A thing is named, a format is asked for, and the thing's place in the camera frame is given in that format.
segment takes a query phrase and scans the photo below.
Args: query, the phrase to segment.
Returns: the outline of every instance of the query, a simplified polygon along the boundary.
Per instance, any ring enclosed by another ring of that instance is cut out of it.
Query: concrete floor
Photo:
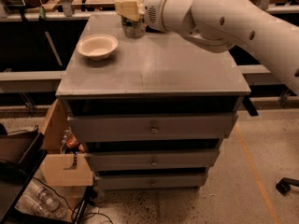
[[[253,103],[260,115],[251,117],[240,108],[200,189],[99,191],[98,207],[87,212],[103,213],[114,224],[299,223],[299,188],[286,196],[276,190],[282,177],[299,179],[299,99],[292,98],[286,108],[277,98]],[[31,130],[46,111],[39,107],[29,117],[23,107],[0,107],[0,122],[9,131]],[[67,198],[69,192],[59,190]],[[84,223],[109,222],[96,215]]]

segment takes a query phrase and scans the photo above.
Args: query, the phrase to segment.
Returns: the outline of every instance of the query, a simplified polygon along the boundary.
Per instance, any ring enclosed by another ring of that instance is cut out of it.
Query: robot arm
[[[246,50],[299,95],[299,28],[249,0],[145,0],[150,28],[172,31],[202,49]]]

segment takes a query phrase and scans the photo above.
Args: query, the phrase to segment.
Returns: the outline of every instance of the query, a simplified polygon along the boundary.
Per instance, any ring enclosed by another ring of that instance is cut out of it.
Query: glass jar
[[[128,18],[121,16],[121,25],[126,37],[129,38],[140,38],[146,33],[146,23],[144,15],[140,16],[139,21],[132,21]]]

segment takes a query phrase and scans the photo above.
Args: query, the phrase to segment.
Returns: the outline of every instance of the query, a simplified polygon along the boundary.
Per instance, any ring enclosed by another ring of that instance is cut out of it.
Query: caster wheel
[[[286,194],[291,190],[291,185],[284,182],[284,181],[280,181],[280,182],[277,183],[277,190],[281,194]]]

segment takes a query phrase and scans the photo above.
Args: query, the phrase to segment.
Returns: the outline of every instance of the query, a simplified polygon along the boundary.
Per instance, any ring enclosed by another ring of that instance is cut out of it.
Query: bowl
[[[84,57],[102,61],[110,56],[118,44],[118,40],[111,35],[89,35],[79,40],[76,49]]]

